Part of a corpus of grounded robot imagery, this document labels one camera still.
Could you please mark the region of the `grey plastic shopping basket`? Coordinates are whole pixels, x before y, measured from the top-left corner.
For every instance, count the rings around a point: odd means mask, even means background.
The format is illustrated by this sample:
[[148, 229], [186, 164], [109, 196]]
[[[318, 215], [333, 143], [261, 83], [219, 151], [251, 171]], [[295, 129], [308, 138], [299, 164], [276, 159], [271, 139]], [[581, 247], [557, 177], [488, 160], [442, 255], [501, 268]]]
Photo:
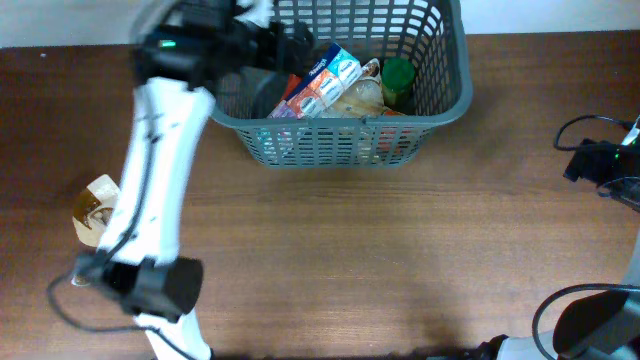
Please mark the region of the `grey plastic shopping basket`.
[[437, 128], [459, 119], [473, 96], [457, 0], [281, 1], [271, 18], [287, 33], [304, 22], [316, 38], [313, 65], [332, 43], [361, 62], [402, 58], [416, 77], [396, 116], [272, 119], [282, 73], [245, 68], [220, 81], [213, 119], [236, 132], [251, 155], [273, 168], [391, 167], [414, 158]]

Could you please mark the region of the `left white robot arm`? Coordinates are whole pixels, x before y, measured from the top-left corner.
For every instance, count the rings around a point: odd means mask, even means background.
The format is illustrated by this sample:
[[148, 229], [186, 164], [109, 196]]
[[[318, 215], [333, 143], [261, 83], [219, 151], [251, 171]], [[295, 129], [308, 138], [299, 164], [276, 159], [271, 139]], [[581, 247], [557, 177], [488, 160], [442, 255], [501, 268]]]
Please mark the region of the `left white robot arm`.
[[195, 306], [203, 266], [180, 253], [179, 226], [192, 162], [217, 82], [246, 67], [301, 72], [314, 37], [274, 20], [269, 1], [177, 1], [134, 24], [136, 85], [121, 192], [92, 254], [73, 275], [133, 316], [159, 359], [210, 359]]

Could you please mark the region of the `brown white snack bag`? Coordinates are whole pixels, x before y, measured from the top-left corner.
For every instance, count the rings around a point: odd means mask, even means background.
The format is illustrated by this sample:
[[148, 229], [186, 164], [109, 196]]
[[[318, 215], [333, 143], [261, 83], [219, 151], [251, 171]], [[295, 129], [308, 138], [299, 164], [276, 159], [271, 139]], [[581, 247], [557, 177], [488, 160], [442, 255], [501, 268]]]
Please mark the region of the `brown white snack bag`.
[[72, 223], [81, 243], [99, 245], [120, 195], [118, 185], [107, 174], [86, 186], [74, 202]]

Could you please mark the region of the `red spaghetti packet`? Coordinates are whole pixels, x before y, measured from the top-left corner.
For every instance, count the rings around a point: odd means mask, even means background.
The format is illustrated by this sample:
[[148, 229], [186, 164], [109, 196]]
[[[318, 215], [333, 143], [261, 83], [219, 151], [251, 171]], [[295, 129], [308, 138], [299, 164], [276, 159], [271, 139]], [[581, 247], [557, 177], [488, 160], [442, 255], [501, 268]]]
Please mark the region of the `red spaghetti packet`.
[[[336, 100], [338, 100], [341, 95], [356, 81], [354, 81], [348, 88], [343, 89], [342, 83], [338, 82], [337, 88], [333, 86], [333, 83], [337, 80], [335, 76], [330, 77], [329, 75], [320, 76], [320, 80], [328, 80], [329, 81], [329, 89], [326, 90], [324, 85], [319, 85], [319, 80], [315, 79], [311, 82], [310, 85], [302, 85], [302, 78], [290, 75], [287, 82], [287, 87], [284, 91], [284, 94], [281, 97], [280, 103], [278, 106], [287, 104], [287, 106], [296, 114], [302, 115], [302, 108], [299, 107], [298, 110], [295, 110], [297, 106], [297, 98], [300, 94], [304, 93], [307, 88], [309, 88], [315, 96], [320, 100], [320, 108], [316, 114], [317, 118], [321, 118], [320, 114], [329, 108]], [[392, 110], [387, 107], [385, 104], [385, 109], [381, 115], [384, 116], [403, 116], [403, 113]]]

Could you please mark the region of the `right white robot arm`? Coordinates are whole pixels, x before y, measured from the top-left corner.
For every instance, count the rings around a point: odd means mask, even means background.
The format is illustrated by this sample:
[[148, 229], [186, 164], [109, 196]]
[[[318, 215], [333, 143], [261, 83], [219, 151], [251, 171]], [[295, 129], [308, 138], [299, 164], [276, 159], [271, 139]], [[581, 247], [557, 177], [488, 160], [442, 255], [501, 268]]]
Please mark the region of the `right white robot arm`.
[[[585, 138], [564, 171], [571, 182], [596, 185], [598, 195], [639, 210], [639, 140], [621, 144]], [[551, 332], [540, 333], [543, 312], [573, 293], [589, 296], [571, 302]], [[632, 251], [620, 284], [569, 286], [545, 299], [534, 314], [532, 336], [500, 335], [466, 354], [468, 359], [637, 359], [639, 357], [639, 246]]]

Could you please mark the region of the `green lid spice jar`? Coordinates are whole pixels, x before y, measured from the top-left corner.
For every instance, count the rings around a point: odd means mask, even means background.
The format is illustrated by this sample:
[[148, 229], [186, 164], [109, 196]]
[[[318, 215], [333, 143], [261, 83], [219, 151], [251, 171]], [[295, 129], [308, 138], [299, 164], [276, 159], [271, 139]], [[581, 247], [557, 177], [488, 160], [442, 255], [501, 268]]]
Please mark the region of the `green lid spice jar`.
[[384, 61], [381, 81], [385, 105], [391, 108], [403, 106], [409, 99], [416, 71], [407, 59], [394, 57]]

